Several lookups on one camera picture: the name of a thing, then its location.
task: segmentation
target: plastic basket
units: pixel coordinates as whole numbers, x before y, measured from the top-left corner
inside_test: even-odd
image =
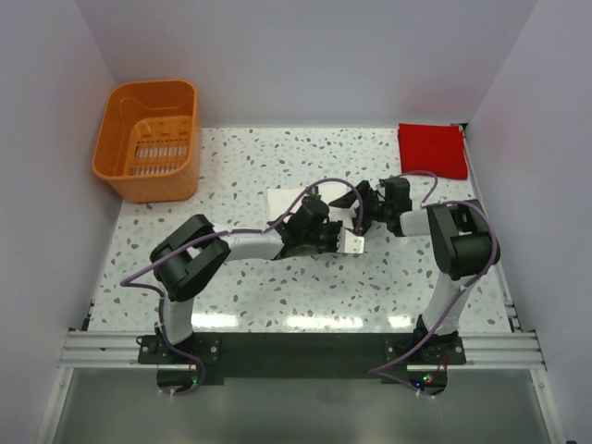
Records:
[[[127,201],[182,201],[197,190],[197,90],[185,80],[135,81],[107,101],[92,170]]]

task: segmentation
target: speckled white surface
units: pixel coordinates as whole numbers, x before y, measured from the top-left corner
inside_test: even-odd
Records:
[[[200,187],[183,203],[124,203],[90,330],[154,327],[157,297],[118,282],[148,264],[150,251],[193,214],[231,227],[262,228],[267,188],[324,177],[357,184],[401,172],[394,129],[204,129]],[[410,178],[414,208],[431,179]],[[442,179],[431,200],[473,197],[469,180]],[[426,308],[438,269],[428,237],[366,234],[366,253],[325,254],[224,265],[193,306],[196,329],[226,331],[410,331]],[[153,282],[152,275],[141,279]],[[477,284],[463,332],[510,331],[495,272]]]

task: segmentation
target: gray wall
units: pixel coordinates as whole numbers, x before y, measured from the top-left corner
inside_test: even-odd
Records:
[[[0,441],[34,439],[119,199],[90,170],[113,79],[71,0],[0,6]]]
[[[572,439],[592,442],[592,3],[540,0],[469,124],[518,314]]]
[[[184,77],[204,123],[467,121],[537,0],[77,0],[118,80]]]

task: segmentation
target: red cloth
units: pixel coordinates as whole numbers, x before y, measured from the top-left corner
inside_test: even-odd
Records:
[[[441,178],[467,179],[463,134],[459,127],[399,125],[401,172],[431,171]]]

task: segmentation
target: purple cable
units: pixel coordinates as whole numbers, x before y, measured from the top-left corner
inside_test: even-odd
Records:
[[[211,239],[216,239],[216,238],[220,238],[223,236],[229,236],[231,234],[261,233],[261,232],[262,231],[260,229],[237,228],[232,231],[225,230],[225,231],[218,231],[217,233],[206,234],[200,238],[194,239],[190,242],[187,242],[184,245],[181,245],[180,247],[177,248],[177,250],[174,250],[173,252],[167,254],[166,256],[158,259],[156,262],[151,263],[150,265],[144,267],[142,270],[134,273],[133,275],[126,277],[125,279],[123,279],[119,283],[119,285],[121,287],[132,287],[132,288],[136,288],[136,289],[148,289],[148,290],[153,290],[158,294],[158,296],[160,297],[160,302],[158,303],[158,321],[160,323],[160,331],[163,335],[163,341],[165,342],[166,347],[169,350],[171,350],[172,352],[174,352],[175,354],[182,356],[182,357],[194,362],[196,364],[196,366],[199,366],[199,368],[200,368],[200,377],[199,377],[198,381],[195,384],[193,384],[190,388],[188,388],[187,390],[174,391],[173,396],[188,395],[190,393],[193,393],[197,388],[199,388],[203,384],[203,382],[205,380],[204,362],[198,356],[195,356],[190,353],[186,353],[185,351],[179,350],[168,339],[167,328],[165,327],[165,323],[164,323],[164,320],[165,320],[164,319],[164,307],[165,307],[165,297],[166,297],[165,293],[162,290],[160,290],[158,287],[156,287],[155,285],[142,284],[140,282],[133,282],[133,281],[136,280],[137,278],[145,275],[146,273],[154,270],[155,268],[159,267],[164,262],[168,261],[170,258],[176,256],[177,254],[183,253],[186,250],[190,249],[191,247],[196,247],[199,244],[209,241]]]
[[[452,298],[452,301],[450,301],[450,303],[448,304],[448,306],[444,309],[444,312],[442,312],[442,315],[440,316],[440,318],[438,319],[438,321],[436,321],[436,324],[434,324],[434,326],[427,332],[427,334],[422,338],[422,340],[420,340],[413,348],[411,348],[409,351],[407,351],[406,353],[402,354],[401,356],[399,356],[397,359],[395,359],[394,361],[384,364],[384,365],[380,365],[379,367],[373,368],[371,370],[368,371],[368,374],[370,375],[379,375],[380,376],[384,376],[384,372],[385,370],[388,370],[390,367],[400,364],[402,363],[404,360],[406,360],[408,357],[412,356],[413,354],[415,354],[419,349],[421,349],[424,344],[426,344],[426,342],[429,341],[429,339],[436,333],[436,330],[438,330],[438,328],[440,327],[440,325],[442,324],[442,322],[444,322],[444,319],[446,319],[446,316],[448,315],[448,313],[450,313],[450,310],[452,310],[452,307],[454,306],[454,304],[461,299],[461,296],[463,296],[463,293],[467,290],[470,289],[476,282],[477,280],[479,280],[482,276],[484,276],[487,271],[489,270],[489,268],[493,265],[493,263],[496,261],[496,257],[498,255],[498,238],[495,234],[495,231],[493,229],[493,227],[491,226],[491,222],[489,222],[489,219],[487,218],[487,216],[485,215],[485,213],[476,205],[472,204],[472,203],[468,203],[468,202],[463,202],[463,201],[449,201],[449,202],[445,202],[443,203],[445,205],[448,204],[456,204],[456,205],[462,205],[462,206],[466,206],[469,209],[475,211],[482,219],[483,221],[487,224],[487,229],[489,230],[489,233],[491,235],[491,255],[489,256],[489,259],[487,260],[486,265],[483,267],[483,269],[477,273],[476,275],[474,275],[471,279],[469,279],[469,281],[466,283],[466,286],[464,286],[464,288],[459,289],[456,294],[454,295],[454,297]]]
[[[360,229],[362,228],[362,215],[364,214],[364,200],[362,199],[362,194],[360,194],[360,192],[358,191],[358,189],[355,188],[353,185],[351,185],[350,182],[348,182],[347,180],[344,180],[344,179],[339,179],[339,178],[320,179],[320,180],[317,180],[316,182],[313,182],[312,184],[310,184],[308,187],[306,187],[304,189],[303,192],[301,192],[298,195],[298,197],[296,199],[294,199],[294,202],[292,202],[290,204],[290,206],[284,212],[284,214],[281,215],[280,217],[278,217],[277,220],[273,224],[271,224],[269,227],[267,227],[264,230],[264,233],[267,233],[267,231],[271,231],[272,229],[276,229],[277,227],[279,227],[279,224],[281,224],[282,221],[286,217],[288,217],[290,215],[290,212],[291,212],[292,208],[294,208],[294,206],[296,206],[296,204],[301,200],[302,197],[304,197],[308,192],[310,192],[317,185],[320,185],[321,183],[325,183],[325,182],[342,183],[343,185],[346,185],[347,187],[349,187],[353,191],[353,194],[355,195],[355,198],[360,203],[360,217],[358,217],[358,220],[357,220],[357,222],[355,224],[355,231],[359,233],[360,232]]]
[[[434,185],[432,185],[432,188],[429,189],[424,199],[422,199],[422,202],[419,204],[420,208],[424,208],[424,204],[426,203],[427,199],[429,199],[429,196],[432,195],[432,193],[436,190],[436,187],[438,186],[438,176],[435,173],[432,173],[431,171],[427,171],[426,169],[416,169],[415,171],[408,171],[406,173],[398,174],[397,176],[395,176],[395,178],[402,178],[403,176],[412,175],[431,176],[434,179]]]

